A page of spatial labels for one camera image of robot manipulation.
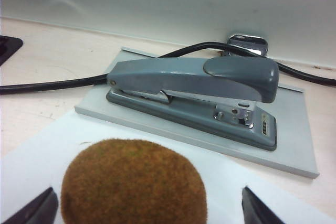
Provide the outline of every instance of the white sheet of paper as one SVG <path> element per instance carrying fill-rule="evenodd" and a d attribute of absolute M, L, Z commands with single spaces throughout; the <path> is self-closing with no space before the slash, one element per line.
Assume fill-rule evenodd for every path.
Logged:
<path fill-rule="evenodd" d="M 244 223 L 241 190 L 245 186 L 285 223 L 336 223 L 225 155 L 90 118 L 74 110 L 1 159 L 1 222 L 49 186 L 59 197 L 62 178 L 74 157 L 90 144 L 108 138 L 148 140 L 187 157 L 206 188 L 208 223 Z M 55 223 L 63 223 L 59 209 Z"/>

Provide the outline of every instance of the white desk surface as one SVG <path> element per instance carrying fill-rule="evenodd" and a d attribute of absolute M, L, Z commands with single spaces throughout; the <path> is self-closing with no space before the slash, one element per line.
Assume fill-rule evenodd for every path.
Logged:
<path fill-rule="evenodd" d="M 1 19 L 1 34 L 24 44 L 1 67 L 1 85 L 77 79 L 102 74 L 122 46 L 154 54 L 179 45 L 98 32 Z M 213 51 L 195 56 L 216 54 Z M 290 65 L 311 74 L 336 79 L 336 71 Z M 320 176 L 315 180 L 232 158 L 255 174 L 336 218 L 336 88 L 284 74 L 280 82 L 303 88 Z M 2 95 L 1 155 L 6 155 L 81 101 L 90 87 Z"/>

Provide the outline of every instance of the black cord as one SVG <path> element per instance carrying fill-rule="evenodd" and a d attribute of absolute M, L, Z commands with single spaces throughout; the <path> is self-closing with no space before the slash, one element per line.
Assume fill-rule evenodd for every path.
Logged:
<path fill-rule="evenodd" d="M 18 94 L 26 92 L 35 91 L 46 91 L 46 90 L 56 90 L 56 89 L 69 89 L 76 87 L 83 87 L 95 84 L 106 83 L 107 74 L 102 74 L 100 76 L 67 80 L 67 81 L 53 81 L 53 82 L 43 82 L 43 83 L 33 83 L 33 84 L 19 84 L 19 85 L 8 85 L 0 87 L 0 94 Z"/>
<path fill-rule="evenodd" d="M 195 44 L 189 47 L 181 48 L 174 52 L 170 52 L 168 54 L 162 55 L 158 58 L 172 58 L 172 57 L 180 57 L 186 54 L 190 54 L 191 52 L 196 52 L 202 49 L 219 49 L 225 50 L 228 52 L 232 52 L 236 55 L 245 56 L 245 57 L 262 57 L 258 54 L 255 54 L 245 48 L 220 43 L 220 42 L 203 42 L 199 44 Z M 317 84 L 328 85 L 328 86 L 336 86 L 336 80 L 324 78 L 320 76 L 314 76 L 312 74 L 308 74 L 305 72 L 301 72 L 299 70 L 290 68 L 286 65 L 278 63 L 279 70 L 290 74 L 296 78 L 314 82 Z M 0 86 L 0 94 L 16 94 L 16 93 L 25 93 L 25 92 L 35 92 L 35 91 L 46 91 L 46 90 L 56 90 L 56 89 L 68 89 L 82 86 L 89 86 L 95 84 L 104 84 L 106 83 L 107 74 L 102 74 L 100 76 L 75 79 L 75 80 L 67 80 L 67 81 L 54 81 L 54 82 L 44 82 L 44 83 L 33 83 L 33 84 L 20 84 L 20 85 L 8 85 L 8 86 Z"/>

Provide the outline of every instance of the gray plastic tray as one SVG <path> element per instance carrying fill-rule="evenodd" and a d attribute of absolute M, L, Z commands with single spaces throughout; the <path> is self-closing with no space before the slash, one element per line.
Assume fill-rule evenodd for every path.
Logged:
<path fill-rule="evenodd" d="M 148 56 L 155 57 L 152 54 L 123 48 L 107 72 L 113 69 L 118 61 L 142 59 Z M 303 90 L 279 85 L 273 103 L 257 103 L 260 108 L 272 114 L 277 120 L 277 149 L 273 152 L 113 104 L 106 99 L 109 90 L 110 86 L 107 84 L 94 86 L 75 107 L 75 110 L 80 114 L 168 137 L 300 176 L 316 178 L 319 175 Z"/>

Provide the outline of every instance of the fuzzy brown kiwi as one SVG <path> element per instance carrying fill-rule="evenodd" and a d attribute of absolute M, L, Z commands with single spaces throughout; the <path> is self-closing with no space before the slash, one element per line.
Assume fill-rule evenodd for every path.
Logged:
<path fill-rule="evenodd" d="M 206 193 L 182 155 L 148 141 L 110 139 L 69 165 L 61 213 L 66 224 L 205 224 Z"/>

